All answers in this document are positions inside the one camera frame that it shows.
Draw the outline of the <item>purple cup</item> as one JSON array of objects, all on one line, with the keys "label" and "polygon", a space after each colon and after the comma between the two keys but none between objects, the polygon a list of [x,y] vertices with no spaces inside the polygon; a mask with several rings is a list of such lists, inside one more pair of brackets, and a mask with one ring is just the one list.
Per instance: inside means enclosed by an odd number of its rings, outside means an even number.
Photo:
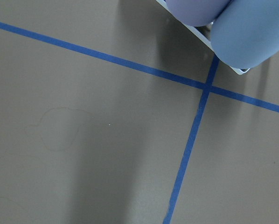
[{"label": "purple cup", "polygon": [[169,12],[183,24],[200,27],[214,21],[229,0],[167,0]]}]

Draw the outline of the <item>blue cup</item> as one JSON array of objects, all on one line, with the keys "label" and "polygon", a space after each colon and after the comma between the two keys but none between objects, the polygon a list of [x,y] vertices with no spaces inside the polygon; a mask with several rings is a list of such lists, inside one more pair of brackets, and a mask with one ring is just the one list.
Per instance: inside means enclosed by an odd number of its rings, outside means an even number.
[{"label": "blue cup", "polygon": [[279,0],[234,0],[214,21],[210,42],[233,68],[258,66],[279,51]]}]

